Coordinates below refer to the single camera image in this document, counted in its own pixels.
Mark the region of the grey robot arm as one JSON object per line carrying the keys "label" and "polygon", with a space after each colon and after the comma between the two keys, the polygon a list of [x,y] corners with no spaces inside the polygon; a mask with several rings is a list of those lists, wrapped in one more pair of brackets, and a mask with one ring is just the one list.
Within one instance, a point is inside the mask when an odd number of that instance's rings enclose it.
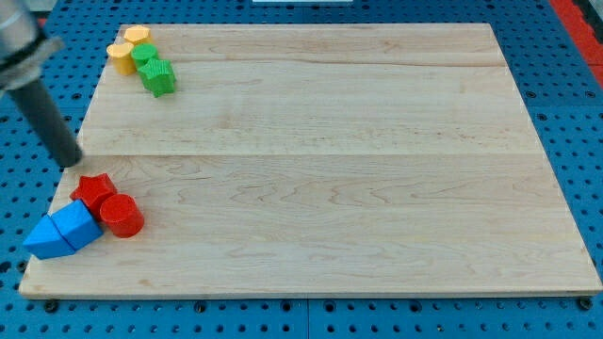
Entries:
{"label": "grey robot arm", "polygon": [[19,89],[41,76],[41,66],[64,47],[49,37],[21,0],[1,0],[1,90]]}

